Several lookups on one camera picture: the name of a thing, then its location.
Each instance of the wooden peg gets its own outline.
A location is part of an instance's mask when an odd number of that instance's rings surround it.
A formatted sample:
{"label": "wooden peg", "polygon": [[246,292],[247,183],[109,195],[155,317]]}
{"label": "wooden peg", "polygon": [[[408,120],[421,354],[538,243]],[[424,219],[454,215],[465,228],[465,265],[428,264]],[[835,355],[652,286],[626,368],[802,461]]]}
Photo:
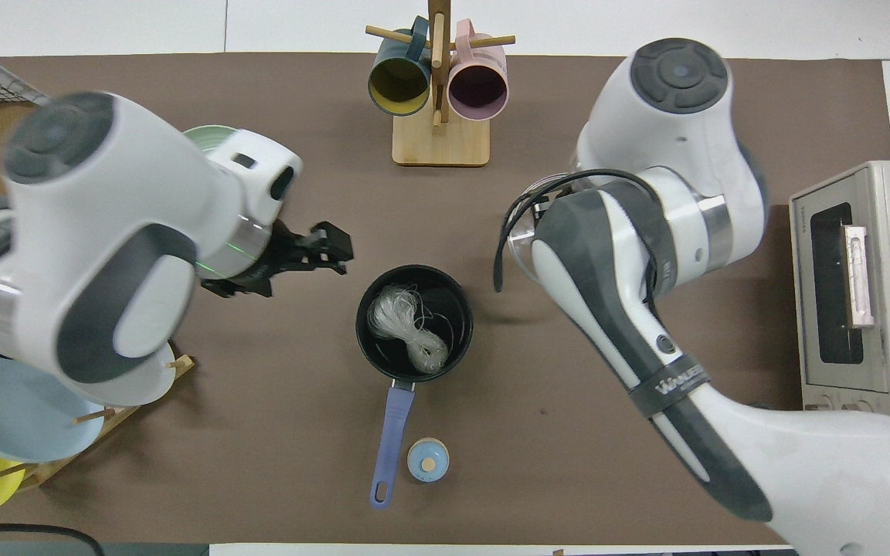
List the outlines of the wooden peg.
{"label": "wooden peg", "polygon": [[190,370],[191,367],[195,366],[194,360],[191,359],[190,355],[181,355],[176,360],[167,363],[168,369],[177,369],[177,372],[183,373],[184,371]]}
{"label": "wooden peg", "polygon": [[27,469],[32,469],[32,468],[36,467],[36,465],[38,465],[38,464],[21,463],[19,465],[14,465],[8,469],[3,469],[3,471],[0,471],[0,479],[7,475],[12,475],[13,473],[18,473],[20,471],[26,471]]}
{"label": "wooden peg", "polygon": [[431,32],[431,67],[442,66],[442,54],[445,47],[442,45],[442,36],[445,35],[445,14],[435,14],[434,29]]}
{"label": "wooden peg", "polygon": [[[392,41],[403,42],[406,45],[410,44],[410,35],[405,35],[402,32],[389,31],[388,29],[383,29],[380,27],[374,27],[373,25],[366,26],[366,34],[372,36],[380,36],[381,39],[391,39]],[[472,49],[483,49],[485,46],[507,46],[507,45],[515,45],[517,42],[516,35],[504,35],[504,36],[491,36],[489,39],[474,39],[474,41],[469,42],[469,46]],[[425,49],[434,49],[431,41],[424,42]],[[448,43],[448,49],[450,52],[455,50],[455,42]]]}
{"label": "wooden peg", "polygon": [[93,414],[82,415],[82,416],[79,416],[79,418],[74,418],[72,420],[74,422],[74,425],[81,425],[82,422],[89,422],[89,420],[92,420],[92,419],[106,418],[106,416],[112,416],[112,415],[116,415],[116,409],[105,408],[105,409],[102,409],[102,411],[93,412]]}

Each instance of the oven window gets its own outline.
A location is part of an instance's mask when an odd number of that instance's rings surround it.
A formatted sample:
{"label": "oven window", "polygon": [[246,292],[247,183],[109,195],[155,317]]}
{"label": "oven window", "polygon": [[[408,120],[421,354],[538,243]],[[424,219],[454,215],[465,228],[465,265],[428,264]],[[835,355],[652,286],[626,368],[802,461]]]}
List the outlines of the oven window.
{"label": "oven window", "polygon": [[847,326],[847,267],[841,226],[850,224],[854,224],[850,203],[816,212],[809,221],[819,355],[825,363],[855,365],[865,359],[861,331]]}

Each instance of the oven door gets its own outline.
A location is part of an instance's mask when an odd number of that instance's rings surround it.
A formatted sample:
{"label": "oven door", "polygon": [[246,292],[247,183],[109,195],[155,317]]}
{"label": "oven door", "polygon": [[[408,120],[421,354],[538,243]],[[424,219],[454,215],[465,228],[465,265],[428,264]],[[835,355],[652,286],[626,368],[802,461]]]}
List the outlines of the oven door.
{"label": "oven door", "polygon": [[888,393],[871,170],[793,202],[805,384]]}

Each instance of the brown tablecloth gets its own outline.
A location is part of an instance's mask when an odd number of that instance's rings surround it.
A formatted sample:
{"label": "brown tablecloth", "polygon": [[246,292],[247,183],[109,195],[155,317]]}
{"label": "brown tablecloth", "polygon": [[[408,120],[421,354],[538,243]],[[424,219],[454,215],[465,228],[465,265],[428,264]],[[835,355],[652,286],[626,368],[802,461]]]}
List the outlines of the brown tablecloth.
{"label": "brown tablecloth", "polygon": [[[179,129],[247,127],[304,158],[282,214],[296,232],[350,232],[349,274],[284,274],[275,297],[199,291],[176,334],[199,362],[0,521],[77,527],[102,541],[776,543],[696,485],[640,419],[589,342],[508,260],[491,257],[508,204],[564,171],[619,59],[512,56],[508,109],[485,168],[399,168],[391,121],[365,90],[367,54],[230,53],[3,59],[52,95],[125,95]],[[733,60],[735,127],[773,190],[748,259],[660,300],[679,345],[721,392],[800,404],[788,194],[890,158],[877,61]],[[405,450],[441,439],[452,466],[417,483],[400,466],[386,511],[367,493],[389,379],[364,359],[353,317],[400,264],[441,268],[474,310],[473,344],[416,390]]]}

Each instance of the mug rack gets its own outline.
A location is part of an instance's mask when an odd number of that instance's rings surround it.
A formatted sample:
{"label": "mug rack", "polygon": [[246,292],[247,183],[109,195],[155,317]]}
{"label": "mug rack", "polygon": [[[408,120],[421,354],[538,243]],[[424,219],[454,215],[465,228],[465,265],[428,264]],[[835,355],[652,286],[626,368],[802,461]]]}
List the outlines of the mug rack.
{"label": "mug rack", "polygon": [[[445,88],[452,66],[451,0],[428,0],[431,49],[431,96],[421,110],[393,117],[393,162],[402,166],[484,166],[490,161],[490,121],[450,117]],[[409,35],[366,26],[368,35],[410,43]],[[494,36],[470,42],[483,46],[513,45],[516,38]]]}

